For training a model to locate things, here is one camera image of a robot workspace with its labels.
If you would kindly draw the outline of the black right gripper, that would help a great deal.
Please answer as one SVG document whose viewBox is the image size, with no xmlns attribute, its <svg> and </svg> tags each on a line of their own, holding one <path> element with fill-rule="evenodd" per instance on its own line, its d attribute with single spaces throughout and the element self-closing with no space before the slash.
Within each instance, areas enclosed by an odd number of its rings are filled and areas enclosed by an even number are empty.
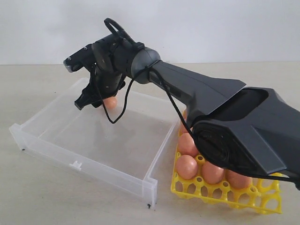
<svg viewBox="0 0 300 225">
<path fill-rule="evenodd" d="M 94 65 L 88 85 L 82 90 L 75 106 L 82 110 L 87 105 L 98 108 L 106 98 L 114 97 L 125 86 L 125 75 L 120 72 L 107 72 Z"/>
</svg>

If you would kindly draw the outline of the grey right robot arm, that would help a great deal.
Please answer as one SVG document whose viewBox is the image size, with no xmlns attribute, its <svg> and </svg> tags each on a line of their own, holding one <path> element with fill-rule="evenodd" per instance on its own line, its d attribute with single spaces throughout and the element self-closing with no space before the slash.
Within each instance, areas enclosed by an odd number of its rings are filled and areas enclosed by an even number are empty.
<svg viewBox="0 0 300 225">
<path fill-rule="evenodd" d="M 206 160 L 248 177 L 272 180 L 281 173 L 300 185 L 300 113 L 274 89 L 174 66 L 143 43 L 113 35 L 80 49 L 64 65 L 90 73 L 77 108 L 99 107 L 125 85 L 125 77 L 153 83 L 186 106 L 180 119 Z"/>
</svg>

